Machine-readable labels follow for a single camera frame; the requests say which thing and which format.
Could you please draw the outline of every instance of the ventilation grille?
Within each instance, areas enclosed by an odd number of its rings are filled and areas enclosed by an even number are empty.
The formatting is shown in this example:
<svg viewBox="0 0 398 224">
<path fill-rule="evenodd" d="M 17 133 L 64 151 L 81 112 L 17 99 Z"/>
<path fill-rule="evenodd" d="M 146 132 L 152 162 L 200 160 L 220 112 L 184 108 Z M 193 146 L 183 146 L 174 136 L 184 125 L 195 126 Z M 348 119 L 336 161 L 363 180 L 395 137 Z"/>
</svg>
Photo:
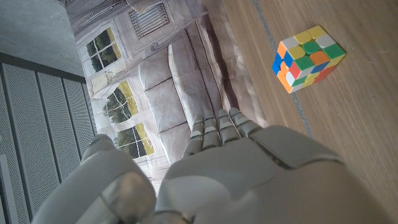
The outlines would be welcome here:
<svg viewBox="0 0 398 224">
<path fill-rule="evenodd" d="M 47 112 L 55 157 L 61 179 L 65 180 L 80 163 L 68 105 L 61 78 L 38 73 L 43 102 Z"/>
<path fill-rule="evenodd" d="M 76 131 L 78 148 L 82 156 L 94 137 L 83 87 L 81 83 L 71 80 L 64 79 L 63 82 L 65 84 L 65 93 L 67 94 L 67 101 L 69 102 L 70 112 L 72 114 L 72 123 Z"/>
<path fill-rule="evenodd" d="M 34 215 L 59 184 L 42 101 L 33 71 L 4 65 L 4 79 Z"/>
<path fill-rule="evenodd" d="M 90 100 L 90 96 L 88 94 L 88 90 L 87 90 L 87 85 L 85 84 L 81 84 L 83 86 L 83 91 L 86 97 L 86 103 L 87 103 L 87 108 L 88 108 L 88 113 L 91 119 L 91 124 L 93 127 L 93 131 L 94 131 L 94 135 L 97 135 L 97 127 L 95 126 L 95 120 L 94 120 L 94 114 L 93 114 L 93 107 L 91 106 L 91 100 Z"/>
<path fill-rule="evenodd" d="M 11 125 L 4 98 L 4 90 L 0 79 L 0 154 L 7 156 L 7 163 L 10 171 L 12 190 L 14 192 L 15 204 L 17 207 L 18 219 L 20 224 L 29 223 L 29 215 L 25 202 L 25 194 L 22 190 L 21 173 L 17 161 L 17 154 L 14 146 L 14 139 L 11 133 Z"/>
<path fill-rule="evenodd" d="M 170 23 L 163 3 L 157 4 L 141 15 L 134 10 L 130 12 L 130 19 L 138 39 Z"/>
</svg>

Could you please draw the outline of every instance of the wooden table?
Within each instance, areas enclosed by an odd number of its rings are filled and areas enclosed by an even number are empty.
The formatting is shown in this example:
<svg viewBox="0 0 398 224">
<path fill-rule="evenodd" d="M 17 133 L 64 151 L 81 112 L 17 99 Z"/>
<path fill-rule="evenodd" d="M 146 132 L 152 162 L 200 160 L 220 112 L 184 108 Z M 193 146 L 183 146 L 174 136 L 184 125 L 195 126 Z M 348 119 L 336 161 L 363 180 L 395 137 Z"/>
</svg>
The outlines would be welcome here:
<svg viewBox="0 0 398 224">
<path fill-rule="evenodd" d="M 398 3 L 223 3 L 268 123 L 313 136 L 335 150 L 398 220 Z M 322 82 L 288 94 L 271 69 L 275 46 L 317 24 L 347 56 Z"/>
</svg>

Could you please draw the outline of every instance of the air vent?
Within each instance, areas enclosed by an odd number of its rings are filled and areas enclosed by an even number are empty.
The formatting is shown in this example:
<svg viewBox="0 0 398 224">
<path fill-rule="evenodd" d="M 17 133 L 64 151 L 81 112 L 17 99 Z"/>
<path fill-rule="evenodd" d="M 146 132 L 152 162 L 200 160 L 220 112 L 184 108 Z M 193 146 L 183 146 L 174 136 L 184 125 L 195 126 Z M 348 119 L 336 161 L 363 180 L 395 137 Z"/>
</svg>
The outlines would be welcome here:
<svg viewBox="0 0 398 224">
<path fill-rule="evenodd" d="M 141 15 L 134 10 L 130 12 L 130 19 L 138 39 L 170 23 L 163 3 L 157 4 Z"/>
</svg>

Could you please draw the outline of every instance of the grey robotic arm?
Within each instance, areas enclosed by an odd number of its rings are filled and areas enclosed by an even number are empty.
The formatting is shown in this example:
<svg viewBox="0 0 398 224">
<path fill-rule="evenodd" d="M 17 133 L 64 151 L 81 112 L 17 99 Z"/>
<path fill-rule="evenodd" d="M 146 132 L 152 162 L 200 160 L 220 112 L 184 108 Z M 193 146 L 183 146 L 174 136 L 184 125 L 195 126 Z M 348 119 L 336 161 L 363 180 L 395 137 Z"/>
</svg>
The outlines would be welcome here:
<svg viewBox="0 0 398 224">
<path fill-rule="evenodd" d="M 197 116 L 155 197 L 107 136 L 46 200 L 36 223 L 392 223 L 331 150 L 239 110 Z"/>
</svg>

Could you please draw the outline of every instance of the printed window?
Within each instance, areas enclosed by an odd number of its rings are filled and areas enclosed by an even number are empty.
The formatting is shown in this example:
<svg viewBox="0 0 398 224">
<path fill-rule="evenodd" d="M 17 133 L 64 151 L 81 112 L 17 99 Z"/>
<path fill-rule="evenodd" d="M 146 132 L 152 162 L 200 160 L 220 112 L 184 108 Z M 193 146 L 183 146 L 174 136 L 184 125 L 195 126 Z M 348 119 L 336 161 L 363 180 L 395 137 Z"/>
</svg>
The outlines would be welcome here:
<svg viewBox="0 0 398 224">
<path fill-rule="evenodd" d="M 133 159 L 155 153 L 154 147 L 145 132 L 144 123 L 116 133 L 113 139 L 116 147 Z"/>
<path fill-rule="evenodd" d="M 122 57 L 110 27 L 86 44 L 82 54 L 83 66 L 89 73 L 88 76 L 101 71 Z"/>
<path fill-rule="evenodd" d="M 127 121 L 138 114 L 137 103 L 127 81 L 121 82 L 108 96 L 103 106 L 103 114 L 114 124 Z"/>
</svg>

